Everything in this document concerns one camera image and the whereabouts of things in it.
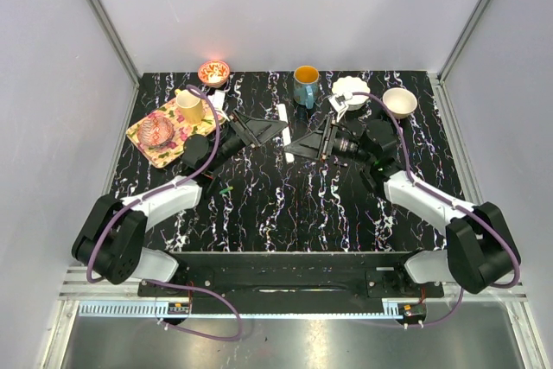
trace mug handle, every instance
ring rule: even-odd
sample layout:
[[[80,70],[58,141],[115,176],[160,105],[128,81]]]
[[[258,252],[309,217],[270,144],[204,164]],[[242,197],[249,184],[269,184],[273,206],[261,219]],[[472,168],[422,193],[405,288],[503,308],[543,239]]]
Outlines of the mug handle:
[[[313,94],[313,87],[305,86],[305,90],[308,93],[307,97],[305,98],[305,106],[308,108],[308,110],[311,110],[313,108],[313,105],[315,104],[315,95]]]

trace green object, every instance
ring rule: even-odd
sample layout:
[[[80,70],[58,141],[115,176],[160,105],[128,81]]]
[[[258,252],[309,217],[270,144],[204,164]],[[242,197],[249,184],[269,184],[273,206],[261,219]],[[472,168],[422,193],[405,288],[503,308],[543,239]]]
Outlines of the green object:
[[[230,192],[231,190],[233,190],[234,188],[232,186],[229,186],[228,188],[226,189],[223,189],[219,192],[219,194],[226,194],[227,192]]]

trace bowl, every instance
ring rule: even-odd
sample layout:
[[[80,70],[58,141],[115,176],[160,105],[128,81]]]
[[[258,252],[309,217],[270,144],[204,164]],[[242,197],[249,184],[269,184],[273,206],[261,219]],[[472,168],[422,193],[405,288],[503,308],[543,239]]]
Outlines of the bowl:
[[[332,94],[344,95],[346,92],[371,92],[369,86],[361,78],[342,77],[332,84]],[[347,103],[348,111],[360,109],[369,98],[364,95],[354,95]]]
[[[382,96],[382,101],[398,120],[408,117],[418,106],[415,94],[404,88],[390,88]]]
[[[146,118],[138,127],[138,142],[147,147],[162,147],[175,134],[173,123],[164,116]]]
[[[207,86],[219,88],[228,80],[231,68],[222,60],[209,60],[201,64],[198,70],[200,81]]]

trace blue mug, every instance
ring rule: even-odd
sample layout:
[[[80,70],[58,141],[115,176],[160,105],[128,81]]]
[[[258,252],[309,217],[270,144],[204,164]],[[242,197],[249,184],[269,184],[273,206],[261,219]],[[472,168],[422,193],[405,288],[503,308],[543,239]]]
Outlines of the blue mug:
[[[319,71],[309,65],[294,71],[294,100],[297,104],[312,109],[319,92]]]

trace white wall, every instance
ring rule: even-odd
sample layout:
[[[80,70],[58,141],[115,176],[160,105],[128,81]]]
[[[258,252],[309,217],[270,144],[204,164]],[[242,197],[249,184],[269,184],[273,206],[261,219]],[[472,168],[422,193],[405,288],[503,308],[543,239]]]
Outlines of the white wall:
[[[139,71],[438,71],[477,0],[102,0]]]
[[[30,368],[131,83],[86,0],[0,0],[0,366]]]
[[[507,218],[553,358],[553,3],[493,0],[447,79],[486,199]]]

